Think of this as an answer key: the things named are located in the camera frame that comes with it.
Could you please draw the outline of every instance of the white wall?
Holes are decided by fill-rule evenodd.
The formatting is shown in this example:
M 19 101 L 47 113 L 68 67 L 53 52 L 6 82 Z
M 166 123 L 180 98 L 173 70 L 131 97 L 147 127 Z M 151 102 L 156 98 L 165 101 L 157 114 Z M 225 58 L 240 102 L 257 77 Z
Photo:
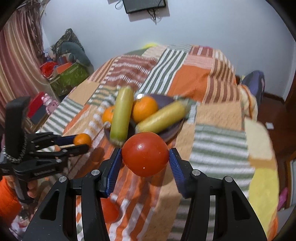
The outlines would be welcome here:
M 43 37 L 43 48 L 47 49 L 51 46 L 51 44 L 49 43 L 46 33 L 44 31 L 44 27 L 42 26 L 42 37 Z
M 265 0 L 168 0 L 157 25 L 146 12 L 128 15 L 108 2 L 51 0 L 42 17 L 49 43 L 72 28 L 95 68 L 149 42 L 207 45 L 221 49 L 237 74 L 262 70 L 266 91 L 284 96 L 294 40 Z

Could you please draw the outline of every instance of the purple bowl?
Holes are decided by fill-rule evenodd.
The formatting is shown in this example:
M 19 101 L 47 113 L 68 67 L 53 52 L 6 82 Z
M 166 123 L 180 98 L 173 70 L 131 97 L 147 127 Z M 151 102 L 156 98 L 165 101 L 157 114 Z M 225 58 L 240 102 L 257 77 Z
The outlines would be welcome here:
M 166 105 L 168 105 L 168 104 L 170 104 L 170 103 L 172 103 L 174 101 L 174 99 L 172 97 L 165 96 L 165 95 L 151 94 L 149 96 L 151 96 L 153 99 L 155 99 L 155 101 L 156 101 L 156 103 L 158 105 L 158 109 L 161 109 L 161 108 L 165 107 Z M 165 142 L 168 142 L 181 129 L 182 124 L 183 124 L 183 120 L 184 119 L 176 122 L 175 124 L 172 124 L 167 129 L 165 129 L 165 130 L 161 131 L 160 133 L 158 133 L 158 135 Z M 131 119 L 130 123 L 129 123 L 129 127 L 128 127 L 128 138 L 130 138 L 131 136 L 133 136 L 135 134 L 135 128 L 136 128 L 136 124 Z M 109 129 L 104 129 L 104 131 L 105 131 L 105 135 L 106 135 L 107 139 L 110 140 L 110 130 Z

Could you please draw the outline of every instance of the metal screw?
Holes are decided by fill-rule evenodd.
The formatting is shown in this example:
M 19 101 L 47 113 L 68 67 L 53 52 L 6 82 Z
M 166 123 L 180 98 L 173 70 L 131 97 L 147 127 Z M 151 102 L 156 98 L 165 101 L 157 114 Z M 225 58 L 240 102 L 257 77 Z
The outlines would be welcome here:
M 65 176 L 61 176 L 60 178 L 59 178 L 59 182 L 60 183 L 63 183 L 64 181 L 66 181 L 67 180 L 67 177 L 65 177 Z
M 228 183 L 232 182 L 233 179 L 230 176 L 225 177 L 225 181 L 227 181 Z
M 99 171 L 98 169 L 95 169 L 95 170 L 92 170 L 92 171 L 91 171 L 91 174 L 92 174 L 93 176 L 96 176 L 96 175 L 99 175 L 99 174 L 100 174 L 100 171 Z
M 200 175 L 200 171 L 199 171 L 199 170 L 193 170 L 193 171 L 192 171 L 192 174 L 193 174 L 194 176 L 199 176 L 199 175 Z

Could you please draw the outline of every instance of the striped curtain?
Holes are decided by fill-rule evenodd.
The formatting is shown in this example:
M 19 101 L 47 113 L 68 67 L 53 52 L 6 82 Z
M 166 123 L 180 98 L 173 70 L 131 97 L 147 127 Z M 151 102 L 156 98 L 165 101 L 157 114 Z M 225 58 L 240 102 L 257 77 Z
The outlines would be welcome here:
M 54 96 L 39 69 L 43 48 L 41 23 L 39 15 L 32 16 L 38 9 L 35 4 L 16 10 L 0 32 L 0 124 L 3 126 L 7 102 L 20 96 L 34 97 L 41 91 Z

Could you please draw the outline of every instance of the green box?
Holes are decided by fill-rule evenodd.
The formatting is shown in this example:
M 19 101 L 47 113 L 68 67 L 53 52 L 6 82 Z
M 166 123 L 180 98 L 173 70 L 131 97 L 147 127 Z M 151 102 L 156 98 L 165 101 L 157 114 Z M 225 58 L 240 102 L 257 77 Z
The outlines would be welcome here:
M 50 85 L 53 91 L 58 96 L 61 96 L 69 93 L 69 86 L 71 86 L 72 88 L 78 86 L 88 76 L 89 74 L 82 65 L 74 63 L 65 71 L 60 73 L 57 77 L 55 77 L 50 82 Z

